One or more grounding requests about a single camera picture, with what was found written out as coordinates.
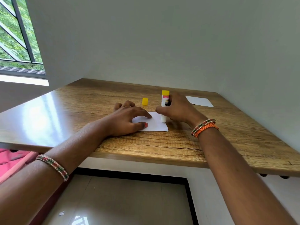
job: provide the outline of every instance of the orange bracelet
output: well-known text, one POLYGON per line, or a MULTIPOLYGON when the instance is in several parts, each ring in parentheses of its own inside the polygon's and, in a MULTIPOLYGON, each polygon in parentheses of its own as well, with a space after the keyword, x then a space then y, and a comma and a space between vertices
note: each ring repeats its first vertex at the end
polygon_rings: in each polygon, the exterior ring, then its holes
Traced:
POLYGON ((200 134, 201 132, 203 132, 204 130, 206 130, 206 129, 210 128, 210 127, 214 127, 214 128, 216 128, 217 130, 219 130, 219 128, 216 127, 216 124, 213 123, 213 122, 211 122, 211 123, 208 123, 208 124, 206 124, 205 126, 201 127, 201 128, 194 134, 194 137, 198 137, 199 134, 200 134))

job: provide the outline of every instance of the person's left arm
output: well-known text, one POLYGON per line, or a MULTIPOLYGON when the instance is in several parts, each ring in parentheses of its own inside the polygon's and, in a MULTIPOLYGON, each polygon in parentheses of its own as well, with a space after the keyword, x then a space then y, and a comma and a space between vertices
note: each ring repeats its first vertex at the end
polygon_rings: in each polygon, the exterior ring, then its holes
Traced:
MULTIPOLYGON (((117 103, 114 113, 87 124, 45 155, 71 174, 106 137, 122 136, 147 127, 145 122, 131 122, 137 116, 152 118, 133 102, 117 103)), ((30 223, 62 182, 62 176, 54 168, 35 160, 0 185, 0 221, 6 225, 30 223)))

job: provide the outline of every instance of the paper scrap on floor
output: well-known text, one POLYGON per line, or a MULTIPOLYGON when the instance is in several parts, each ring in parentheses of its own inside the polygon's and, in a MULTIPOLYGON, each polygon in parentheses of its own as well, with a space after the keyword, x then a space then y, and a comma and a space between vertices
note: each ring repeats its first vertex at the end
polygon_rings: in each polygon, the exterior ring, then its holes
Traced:
POLYGON ((200 106, 209 106, 214 107, 212 103, 206 98, 198 98, 193 96, 185 96, 191 104, 200 105, 200 106))
POLYGON ((140 121, 147 122, 148 127, 144 128, 141 131, 164 131, 164 132, 169 131, 166 123, 160 121, 160 114, 156 112, 149 112, 149 114, 151 114, 152 118, 147 118, 145 116, 138 116, 138 117, 134 117, 132 119, 132 122, 133 123, 137 123, 140 121))

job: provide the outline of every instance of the bracelet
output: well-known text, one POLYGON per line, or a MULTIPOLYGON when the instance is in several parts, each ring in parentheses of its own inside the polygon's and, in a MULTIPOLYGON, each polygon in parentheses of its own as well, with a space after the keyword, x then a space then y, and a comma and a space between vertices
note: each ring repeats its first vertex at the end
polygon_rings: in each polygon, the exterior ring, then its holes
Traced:
POLYGON ((206 120, 206 121, 200 123, 199 125, 197 125, 197 126, 193 129, 193 131, 192 131, 191 134, 192 134, 192 136, 194 136, 194 137, 198 137, 198 135, 199 135, 202 131, 204 131, 204 130, 210 128, 210 127, 214 127, 214 128, 216 128, 217 130, 219 130, 219 128, 216 127, 215 124, 216 124, 216 120, 215 120, 215 119, 208 119, 208 120, 206 120))
POLYGON ((69 175, 66 172, 66 170, 59 165, 58 162, 56 162, 54 159, 51 159, 49 156, 47 155, 38 155, 36 157, 36 160, 41 160, 45 163, 47 163, 48 165, 50 165, 51 167, 53 167, 58 173, 60 173, 60 175, 63 177, 64 181, 68 181, 69 179, 69 175))

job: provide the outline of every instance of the wood grain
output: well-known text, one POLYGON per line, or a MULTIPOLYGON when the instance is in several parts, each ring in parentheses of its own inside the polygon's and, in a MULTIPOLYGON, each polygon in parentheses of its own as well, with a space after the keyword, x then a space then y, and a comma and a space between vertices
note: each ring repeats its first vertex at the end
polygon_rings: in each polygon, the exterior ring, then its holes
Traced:
MULTIPOLYGON (((208 98, 195 105, 215 118, 223 135, 258 173, 300 177, 300 154, 218 93, 81 79, 0 114, 0 147, 45 152, 88 122, 110 114, 116 102, 133 101, 148 111, 161 103, 161 91, 208 98), (142 106, 142 98, 149 99, 142 106)), ((106 139, 91 157, 179 166, 208 167, 185 123, 168 120, 169 132, 137 132, 106 139)))

